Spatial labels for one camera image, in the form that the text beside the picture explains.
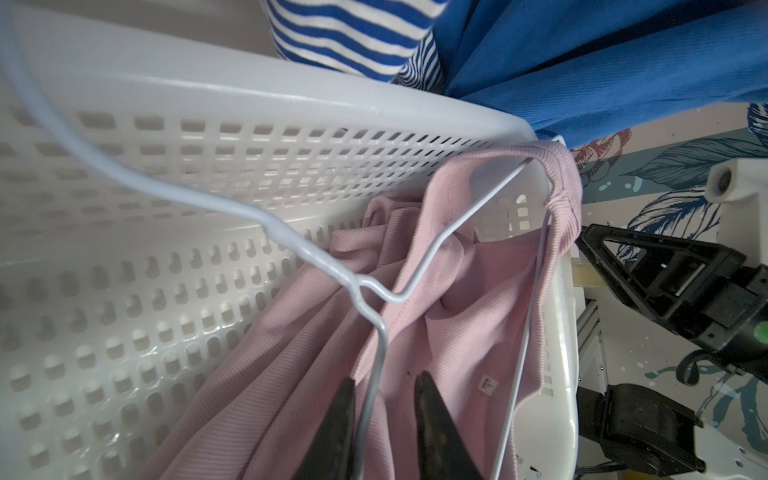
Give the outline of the pink tank top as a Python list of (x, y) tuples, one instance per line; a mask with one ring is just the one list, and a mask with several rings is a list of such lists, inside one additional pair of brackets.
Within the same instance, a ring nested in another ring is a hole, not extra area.
[[(418, 477), (414, 384), (429, 372), (482, 475), (502, 438), (521, 350), (521, 399), (543, 384), (543, 308), (559, 259), (581, 230), (571, 153), (552, 141), (456, 157), (424, 192), (372, 199), (363, 225), (332, 236), (330, 254), (386, 288), (403, 289), (437, 235), (472, 202), (470, 178), (515, 155), (540, 163), (552, 190), (546, 235), (481, 242), (465, 224), (441, 246), (408, 300), (367, 302), (389, 332), (366, 447), (369, 479)], [(329, 276), (304, 265), (207, 379), (141, 471), (144, 479), (288, 479), (345, 378), (366, 389), (377, 337)]]

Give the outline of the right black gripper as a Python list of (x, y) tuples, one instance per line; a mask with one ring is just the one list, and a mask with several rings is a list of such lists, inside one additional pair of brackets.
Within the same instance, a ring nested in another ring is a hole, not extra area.
[(593, 224), (576, 239), (580, 252), (626, 306), (658, 324), (697, 315), (700, 348), (676, 368), (682, 384), (699, 382), (708, 361), (767, 382), (767, 266), (716, 243)]

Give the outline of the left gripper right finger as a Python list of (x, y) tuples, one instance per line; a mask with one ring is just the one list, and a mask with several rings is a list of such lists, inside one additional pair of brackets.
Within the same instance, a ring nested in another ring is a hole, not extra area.
[(414, 403), (420, 479), (481, 479), (482, 475), (427, 371), (416, 378)]

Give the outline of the white wire hanger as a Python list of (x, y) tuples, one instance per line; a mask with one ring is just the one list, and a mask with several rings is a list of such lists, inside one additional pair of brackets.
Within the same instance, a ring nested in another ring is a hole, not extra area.
[(83, 164), (94, 168), (119, 184), (144, 194), (233, 215), (246, 220), (253, 220), (262, 225), (264, 232), (271, 239), (293, 250), (297, 256), (314, 265), (347, 290), (353, 307), (377, 332), (375, 360), (360, 412), (353, 450), (352, 477), (354, 479), (362, 479), (364, 477), (366, 443), (374, 400), (381, 383), (389, 343), (388, 328), (381, 315), (364, 300), (362, 290), (368, 288), (377, 297), (388, 303), (402, 304), (408, 300), (422, 277), (426, 274), (439, 248), (448, 239), (449, 235), (454, 233), (481, 207), (515, 179), (518, 174), (524, 171), (533, 159), (519, 154), (518, 156), (522, 161), (514, 169), (502, 177), (499, 183), (476, 200), (465, 212), (438, 234), (422, 256), (420, 263), (408, 279), (405, 287), (395, 293), (383, 287), (371, 276), (353, 273), (339, 261), (333, 259), (330, 254), (299, 235), (282, 219), (267, 211), (194, 188), (152, 178), (104, 154), (88, 139), (72, 128), (65, 116), (40, 89), (37, 80), (25, 63), (24, 55), (15, 37), (13, 11), (9, 1), (1, 3), (1, 64), (8, 83), (19, 97), (27, 113), (61, 147), (77, 157)]

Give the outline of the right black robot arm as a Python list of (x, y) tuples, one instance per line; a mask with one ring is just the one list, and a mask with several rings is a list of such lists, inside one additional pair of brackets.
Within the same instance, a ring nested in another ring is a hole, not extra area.
[[(767, 267), (735, 249), (604, 225), (583, 228), (576, 244), (627, 307), (695, 345), (677, 365), (694, 386), (707, 361), (730, 374), (767, 380)], [(606, 463), (575, 476), (635, 471), (658, 478), (764, 479), (749, 457), (692, 409), (650, 387), (609, 385), (577, 392), (579, 433)]]

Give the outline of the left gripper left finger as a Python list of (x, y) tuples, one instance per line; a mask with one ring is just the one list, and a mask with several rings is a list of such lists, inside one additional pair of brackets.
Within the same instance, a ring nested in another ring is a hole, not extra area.
[(352, 478), (355, 382), (344, 378), (319, 425), (293, 480)]

